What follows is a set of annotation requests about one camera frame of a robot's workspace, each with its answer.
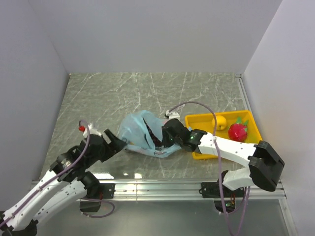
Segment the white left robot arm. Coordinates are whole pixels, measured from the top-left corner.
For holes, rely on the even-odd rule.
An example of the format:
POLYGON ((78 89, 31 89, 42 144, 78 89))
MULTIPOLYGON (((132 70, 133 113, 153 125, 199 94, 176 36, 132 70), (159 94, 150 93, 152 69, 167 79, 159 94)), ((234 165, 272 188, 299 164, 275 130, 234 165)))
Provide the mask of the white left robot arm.
POLYGON ((34 236, 44 223, 71 202, 103 196, 102 187, 87 169, 104 162, 126 147, 126 142, 105 130, 102 135, 89 134, 77 146, 59 155, 37 185, 18 203, 0 214, 0 231, 4 236, 34 236))

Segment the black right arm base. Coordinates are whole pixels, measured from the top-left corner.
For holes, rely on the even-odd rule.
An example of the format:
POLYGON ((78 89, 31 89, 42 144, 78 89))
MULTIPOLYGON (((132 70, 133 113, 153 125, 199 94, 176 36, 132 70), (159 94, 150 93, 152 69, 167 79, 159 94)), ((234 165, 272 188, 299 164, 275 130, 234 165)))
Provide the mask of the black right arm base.
MULTIPOLYGON (((223 185, 222 190, 224 198, 227 198, 227 200, 224 201, 227 213, 235 213, 244 202, 247 189, 241 187, 236 190, 230 190, 223 185)), ((214 205, 220 213, 223 213, 218 180, 217 182, 202 182, 198 192, 202 195, 202 198, 218 198, 219 200, 214 200, 214 205)))

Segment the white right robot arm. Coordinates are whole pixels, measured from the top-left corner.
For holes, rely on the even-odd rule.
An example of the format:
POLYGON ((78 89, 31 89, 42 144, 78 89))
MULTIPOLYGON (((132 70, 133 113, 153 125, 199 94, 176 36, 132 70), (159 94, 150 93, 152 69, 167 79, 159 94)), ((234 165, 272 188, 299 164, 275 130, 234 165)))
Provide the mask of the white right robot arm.
POLYGON ((240 143, 204 130, 188 130, 176 118, 166 122, 162 133, 171 143, 187 152, 216 155, 243 166, 222 174, 221 181, 217 183, 217 191, 221 196, 254 185, 268 192, 276 190, 285 162, 268 142, 240 143))

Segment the light blue printed plastic bag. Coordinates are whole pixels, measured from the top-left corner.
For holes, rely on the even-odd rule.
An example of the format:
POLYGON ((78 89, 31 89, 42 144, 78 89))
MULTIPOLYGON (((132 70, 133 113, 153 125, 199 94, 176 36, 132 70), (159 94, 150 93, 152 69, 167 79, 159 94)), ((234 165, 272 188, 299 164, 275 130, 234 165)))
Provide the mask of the light blue printed plastic bag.
POLYGON ((155 147, 144 120, 153 134, 162 141, 162 126, 168 119, 158 118, 152 112, 142 110, 127 115, 119 127, 118 136, 119 139, 127 143, 126 150, 147 156, 166 158, 181 149, 178 145, 166 147, 165 144, 162 144, 162 147, 155 147))

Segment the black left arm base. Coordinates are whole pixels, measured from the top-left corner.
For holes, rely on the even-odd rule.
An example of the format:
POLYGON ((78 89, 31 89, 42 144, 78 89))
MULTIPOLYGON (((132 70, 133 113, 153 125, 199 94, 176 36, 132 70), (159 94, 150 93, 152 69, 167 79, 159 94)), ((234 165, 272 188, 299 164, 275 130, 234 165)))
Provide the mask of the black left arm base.
POLYGON ((103 200, 113 199, 114 183, 100 183, 87 191, 86 196, 80 201, 79 208, 82 213, 97 213, 103 200))

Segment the dark red grape bunch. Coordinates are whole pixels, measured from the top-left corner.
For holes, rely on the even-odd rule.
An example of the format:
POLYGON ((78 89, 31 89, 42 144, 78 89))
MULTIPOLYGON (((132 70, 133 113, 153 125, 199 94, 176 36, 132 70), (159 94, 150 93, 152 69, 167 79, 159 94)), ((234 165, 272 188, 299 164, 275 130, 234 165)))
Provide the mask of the dark red grape bunch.
POLYGON ((161 148, 162 147, 162 141, 160 141, 152 132, 151 128, 148 126, 148 124, 146 123, 146 121, 144 120, 144 123, 148 129, 148 132, 150 134, 150 137, 155 145, 155 147, 157 148, 161 148))

